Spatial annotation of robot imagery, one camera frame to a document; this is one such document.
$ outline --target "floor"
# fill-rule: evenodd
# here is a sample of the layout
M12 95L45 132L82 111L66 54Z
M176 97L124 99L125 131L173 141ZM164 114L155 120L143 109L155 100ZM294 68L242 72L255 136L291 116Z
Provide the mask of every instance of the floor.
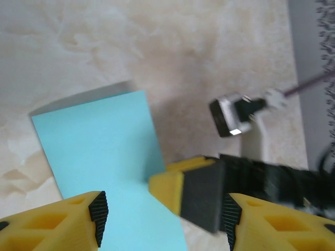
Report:
M286 0L0 3L0 218L59 200L29 113L120 81L144 89L164 160L239 153L208 103L296 84ZM272 162L307 167L299 100L265 120ZM229 250L182 221L189 250Z

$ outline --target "light blue paper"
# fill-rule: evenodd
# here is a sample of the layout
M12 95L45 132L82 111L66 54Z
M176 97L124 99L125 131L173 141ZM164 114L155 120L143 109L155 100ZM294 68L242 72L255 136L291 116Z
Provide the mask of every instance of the light blue paper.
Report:
M65 198L104 190L109 215L100 250L187 250L179 219L148 192L164 164L144 92L32 117Z

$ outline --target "purple cable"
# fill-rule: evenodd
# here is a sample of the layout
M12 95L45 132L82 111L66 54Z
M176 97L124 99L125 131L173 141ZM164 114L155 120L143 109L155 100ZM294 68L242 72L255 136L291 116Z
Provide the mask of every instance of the purple cable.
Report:
M316 84L320 84L321 81L324 81L330 77L335 77L335 71L330 71L330 72L327 72L327 73L324 73L324 74L321 74L321 75L318 75L317 77L311 79L311 80L308 80L306 82L303 82L301 84L299 84L298 86L296 87L293 87L287 91L284 92L284 96L285 98L288 98L294 94L298 94L298 93L301 93L302 91L316 85Z

